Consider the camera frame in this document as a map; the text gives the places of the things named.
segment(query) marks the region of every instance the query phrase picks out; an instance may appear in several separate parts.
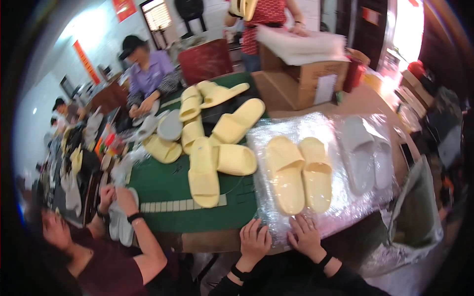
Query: box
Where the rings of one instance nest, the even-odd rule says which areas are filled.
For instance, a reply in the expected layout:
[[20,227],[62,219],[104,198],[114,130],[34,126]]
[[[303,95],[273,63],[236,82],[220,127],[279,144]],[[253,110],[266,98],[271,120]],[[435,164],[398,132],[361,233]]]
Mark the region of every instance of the box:
[[344,61],[290,66],[263,44],[260,44],[260,61],[264,72],[260,79],[265,77],[276,90],[273,95],[283,98],[293,110],[331,101],[333,93],[342,90],[349,66]]
[[403,78],[400,82],[400,86],[408,88],[426,110],[435,104],[435,99],[424,89],[415,75],[408,70],[403,71],[401,75]]

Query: chair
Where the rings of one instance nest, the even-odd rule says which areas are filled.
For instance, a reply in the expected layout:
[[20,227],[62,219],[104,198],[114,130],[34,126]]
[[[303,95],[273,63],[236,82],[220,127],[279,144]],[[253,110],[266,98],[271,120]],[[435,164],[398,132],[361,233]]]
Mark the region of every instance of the chair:
[[227,40],[217,39],[178,54],[181,71],[188,85],[232,73]]

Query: green table mat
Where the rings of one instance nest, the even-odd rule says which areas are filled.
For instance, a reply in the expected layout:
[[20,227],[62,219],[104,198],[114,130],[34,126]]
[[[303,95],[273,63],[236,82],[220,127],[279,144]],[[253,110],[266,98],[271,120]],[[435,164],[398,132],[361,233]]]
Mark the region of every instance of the green table mat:
[[[250,88],[256,88],[250,73],[235,73],[216,78],[217,84],[231,88],[247,82]],[[164,108],[178,109],[182,91],[170,95]],[[262,118],[268,118],[265,112]],[[239,144],[245,144],[245,138]],[[133,187],[140,198],[140,203],[157,203],[191,199],[188,183],[189,156],[183,155],[170,164],[158,162],[153,157],[136,165],[131,173],[129,187]],[[164,213],[145,213],[145,219],[153,232],[195,233],[236,229],[244,226],[256,212],[255,189],[252,176],[236,177],[219,173],[221,195],[225,194],[226,206],[211,209],[198,209]]]

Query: red top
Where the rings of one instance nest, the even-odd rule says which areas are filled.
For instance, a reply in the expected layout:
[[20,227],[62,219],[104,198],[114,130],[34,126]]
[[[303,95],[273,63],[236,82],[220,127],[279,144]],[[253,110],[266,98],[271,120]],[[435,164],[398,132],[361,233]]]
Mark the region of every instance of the red top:
[[242,52],[245,54],[258,54],[256,40],[257,28],[247,28],[250,25],[286,22],[285,0],[258,0],[252,20],[245,22],[243,33]]

